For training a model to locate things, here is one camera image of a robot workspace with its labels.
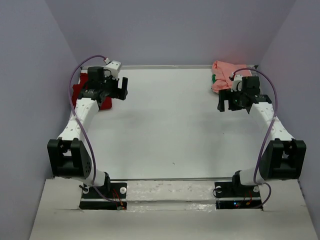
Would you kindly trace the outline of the pink t-shirt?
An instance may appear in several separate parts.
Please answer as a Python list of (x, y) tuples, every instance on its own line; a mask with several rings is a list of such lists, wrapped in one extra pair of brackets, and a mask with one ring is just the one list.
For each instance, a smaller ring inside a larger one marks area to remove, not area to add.
[(212, 65), (212, 74), (215, 74), (216, 82), (211, 85), (211, 90), (218, 94), (220, 90), (230, 89), (232, 87), (230, 76), (236, 70), (247, 67), (245, 64), (232, 64), (216, 60)]

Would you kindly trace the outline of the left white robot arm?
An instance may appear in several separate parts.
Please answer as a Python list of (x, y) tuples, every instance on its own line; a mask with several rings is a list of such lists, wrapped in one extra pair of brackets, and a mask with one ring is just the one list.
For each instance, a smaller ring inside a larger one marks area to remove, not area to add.
[(55, 177), (78, 180), (93, 187), (94, 193), (104, 198), (110, 194), (111, 180), (108, 173), (97, 169), (87, 132), (106, 98), (126, 99), (128, 79), (124, 77), (119, 85), (121, 63), (118, 61), (90, 66), (86, 70), (88, 80), (76, 103), (71, 105), (68, 123), (56, 139), (48, 141), (47, 150)]

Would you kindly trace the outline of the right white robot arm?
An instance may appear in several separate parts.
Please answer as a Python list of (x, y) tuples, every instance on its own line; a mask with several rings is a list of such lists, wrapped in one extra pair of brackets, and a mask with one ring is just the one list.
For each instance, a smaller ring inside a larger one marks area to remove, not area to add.
[(268, 95), (261, 94), (259, 77), (237, 74), (231, 83), (230, 89), (219, 91), (217, 109), (220, 112), (246, 110), (265, 134), (258, 165), (236, 171), (230, 183), (231, 192), (242, 196), (249, 186), (298, 179), (307, 150), (305, 142), (286, 130), (277, 116), (275, 104)]

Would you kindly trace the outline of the red folded t-shirt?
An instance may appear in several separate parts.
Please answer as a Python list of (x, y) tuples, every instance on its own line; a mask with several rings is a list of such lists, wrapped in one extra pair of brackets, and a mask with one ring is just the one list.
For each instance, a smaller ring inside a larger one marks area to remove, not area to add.
[[(78, 96), (82, 88), (84, 87), (84, 85), (87, 83), (88, 79), (89, 79), (88, 74), (85, 72), (81, 72), (78, 83), (72, 86), (73, 93), (72, 93), (71, 100), (74, 107), (76, 106)], [(102, 103), (100, 110), (101, 111), (110, 110), (111, 108), (112, 108), (112, 99), (110, 97), (107, 97), (105, 101)]]

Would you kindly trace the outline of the green t-shirt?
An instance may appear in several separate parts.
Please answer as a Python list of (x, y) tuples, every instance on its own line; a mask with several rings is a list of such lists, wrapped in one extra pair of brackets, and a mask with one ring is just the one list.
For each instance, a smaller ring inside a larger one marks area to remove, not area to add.
[(214, 84), (216, 82), (216, 75), (212, 74), (212, 84)]

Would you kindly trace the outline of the white cardboard front cover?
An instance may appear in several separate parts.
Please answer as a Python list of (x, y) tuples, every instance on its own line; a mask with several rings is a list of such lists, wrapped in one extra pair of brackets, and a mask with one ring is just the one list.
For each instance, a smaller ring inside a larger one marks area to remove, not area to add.
[(45, 182), (32, 240), (316, 240), (295, 180), (272, 183), (262, 208), (216, 209), (215, 182), (224, 179), (127, 182), (126, 210), (82, 210), (75, 180)]

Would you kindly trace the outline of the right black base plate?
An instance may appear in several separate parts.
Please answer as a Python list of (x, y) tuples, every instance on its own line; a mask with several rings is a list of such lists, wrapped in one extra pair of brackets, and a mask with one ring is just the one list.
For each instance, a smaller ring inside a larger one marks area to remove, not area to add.
[(214, 183), (212, 194), (217, 210), (262, 208), (258, 186), (234, 186), (231, 181), (218, 181)]

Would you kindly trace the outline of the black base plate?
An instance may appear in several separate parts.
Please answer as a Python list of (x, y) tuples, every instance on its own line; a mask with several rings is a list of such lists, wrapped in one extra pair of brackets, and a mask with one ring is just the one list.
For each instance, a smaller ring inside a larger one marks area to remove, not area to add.
[(212, 194), (217, 210), (262, 208), (258, 186), (234, 186), (231, 181), (218, 181), (214, 183)]
[(125, 181), (111, 181), (110, 190), (97, 187), (98, 192), (85, 184), (79, 185), (81, 198), (79, 208), (81, 210), (110, 210), (120, 211), (127, 209), (128, 183)]

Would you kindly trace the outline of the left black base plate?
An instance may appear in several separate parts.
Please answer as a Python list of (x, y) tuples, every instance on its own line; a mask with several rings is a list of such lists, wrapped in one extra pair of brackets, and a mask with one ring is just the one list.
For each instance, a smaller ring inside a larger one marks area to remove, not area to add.
[(98, 192), (85, 184), (79, 185), (81, 198), (79, 208), (81, 210), (110, 210), (120, 211), (127, 209), (128, 183), (125, 181), (111, 181), (110, 190), (97, 187)]

